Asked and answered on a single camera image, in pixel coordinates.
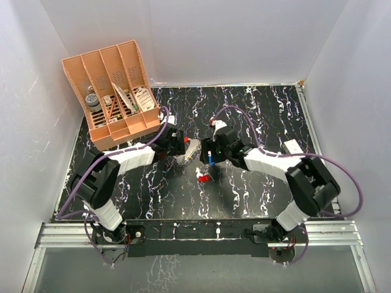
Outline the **key with blue tag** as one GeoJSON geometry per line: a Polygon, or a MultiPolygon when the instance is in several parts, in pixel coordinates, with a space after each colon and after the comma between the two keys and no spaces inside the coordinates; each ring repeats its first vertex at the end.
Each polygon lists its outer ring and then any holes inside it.
{"type": "Polygon", "coordinates": [[[214,166],[215,165],[215,162],[213,161],[213,158],[212,158],[212,152],[211,151],[208,151],[208,162],[211,166],[214,166]]]}

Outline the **key with red tag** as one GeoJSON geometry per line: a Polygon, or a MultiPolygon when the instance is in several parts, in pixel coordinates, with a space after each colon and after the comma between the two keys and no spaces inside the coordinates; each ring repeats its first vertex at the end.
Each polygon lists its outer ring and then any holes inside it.
{"type": "Polygon", "coordinates": [[[196,177],[197,177],[198,182],[208,182],[211,180],[211,176],[207,173],[202,174],[202,173],[198,172],[196,174],[196,177]]]}

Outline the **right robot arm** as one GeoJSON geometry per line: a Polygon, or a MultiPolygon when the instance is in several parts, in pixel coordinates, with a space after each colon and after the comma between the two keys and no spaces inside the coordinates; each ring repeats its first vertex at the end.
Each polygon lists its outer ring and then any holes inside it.
{"type": "Polygon", "coordinates": [[[262,230],[244,231],[244,236],[254,243],[288,241],[294,229],[318,216],[341,191],[320,158],[309,154],[266,154],[255,145],[244,144],[229,126],[201,141],[200,161],[209,165],[230,161],[237,168],[264,173],[288,184],[292,202],[262,230]]]}

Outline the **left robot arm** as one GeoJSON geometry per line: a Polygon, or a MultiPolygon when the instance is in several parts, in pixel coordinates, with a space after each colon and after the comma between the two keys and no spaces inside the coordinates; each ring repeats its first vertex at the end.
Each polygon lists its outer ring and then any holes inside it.
{"type": "Polygon", "coordinates": [[[124,241],[126,224],[112,200],[117,177],[130,170],[152,165],[167,156],[185,154],[185,135],[169,123],[163,133],[151,144],[147,141],[119,151],[93,151],[79,165],[71,179],[71,188],[81,186],[75,195],[92,211],[97,225],[94,231],[114,244],[124,241]]]}

